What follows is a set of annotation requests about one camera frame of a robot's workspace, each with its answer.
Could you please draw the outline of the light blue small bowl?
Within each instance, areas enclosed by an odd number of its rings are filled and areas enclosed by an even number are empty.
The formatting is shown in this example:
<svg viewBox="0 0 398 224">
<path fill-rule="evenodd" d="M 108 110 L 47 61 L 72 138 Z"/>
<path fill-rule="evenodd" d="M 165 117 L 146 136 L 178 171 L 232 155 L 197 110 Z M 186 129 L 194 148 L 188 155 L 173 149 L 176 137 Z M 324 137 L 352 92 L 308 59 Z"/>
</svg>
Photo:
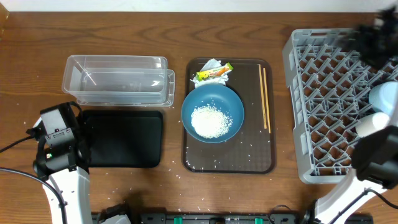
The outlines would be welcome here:
<svg viewBox="0 0 398 224">
<path fill-rule="evenodd" d="M 375 86 L 369 92 L 369 104 L 375 112 L 389 116 L 393 114 L 397 98 L 397 82 L 385 82 Z"/>
</svg>

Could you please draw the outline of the white cup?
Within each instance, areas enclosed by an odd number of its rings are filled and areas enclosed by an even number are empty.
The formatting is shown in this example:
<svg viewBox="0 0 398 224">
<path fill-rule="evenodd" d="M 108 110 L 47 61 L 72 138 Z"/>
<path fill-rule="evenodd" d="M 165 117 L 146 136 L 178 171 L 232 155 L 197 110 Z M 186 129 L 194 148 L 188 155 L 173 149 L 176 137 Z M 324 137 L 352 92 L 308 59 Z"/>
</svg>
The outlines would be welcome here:
<svg viewBox="0 0 398 224">
<path fill-rule="evenodd" d="M 355 126 L 359 137 L 363 138 L 384 129 L 389 122 L 389 116 L 377 112 L 361 118 Z"/>
</svg>

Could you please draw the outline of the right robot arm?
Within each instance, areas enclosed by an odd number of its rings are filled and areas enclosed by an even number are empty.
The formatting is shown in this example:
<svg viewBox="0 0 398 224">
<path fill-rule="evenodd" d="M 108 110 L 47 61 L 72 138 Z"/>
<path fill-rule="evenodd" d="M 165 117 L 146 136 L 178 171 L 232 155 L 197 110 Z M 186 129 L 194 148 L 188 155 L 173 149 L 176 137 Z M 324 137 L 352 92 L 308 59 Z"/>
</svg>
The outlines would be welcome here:
<svg viewBox="0 0 398 224">
<path fill-rule="evenodd" d="M 359 25 L 338 45 L 355 50 L 361 60 L 380 69 L 397 57 L 397 6 L 381 10 L 372 25 Z M 382 193 L 397 185 L 397 102 L 387 126 L 361 138 L 352 156 L 352 168 L 328 194 L 307 210 L 302 223 L 344 223 L 374 196 L 397 208 Z"/>
</svg>

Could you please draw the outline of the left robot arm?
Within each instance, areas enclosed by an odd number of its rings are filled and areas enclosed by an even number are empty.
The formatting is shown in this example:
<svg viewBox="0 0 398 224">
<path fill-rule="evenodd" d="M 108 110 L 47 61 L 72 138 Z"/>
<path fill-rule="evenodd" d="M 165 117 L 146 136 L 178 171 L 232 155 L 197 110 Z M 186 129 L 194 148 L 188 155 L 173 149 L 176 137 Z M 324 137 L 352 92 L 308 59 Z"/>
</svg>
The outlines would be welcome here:
<svg viewBox="0 0 398 224">
<path fill-rule="evenodd" d="M 26 133 L 38 141 L 33 168 L 43 182 L 52 222 L 91 223 L 91 152 L 83 131 L 83 110 L 74 101 L 44 109 Z"/>
</svg>

